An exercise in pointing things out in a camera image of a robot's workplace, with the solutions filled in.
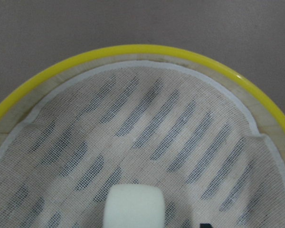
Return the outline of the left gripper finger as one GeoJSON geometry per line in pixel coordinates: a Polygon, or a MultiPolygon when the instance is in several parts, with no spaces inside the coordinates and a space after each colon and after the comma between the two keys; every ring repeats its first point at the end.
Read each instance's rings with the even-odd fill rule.
{"type": "Polygon", "coordinates": [[[212,228],[210,223],[200,223],[199,228],[212,228]]]}

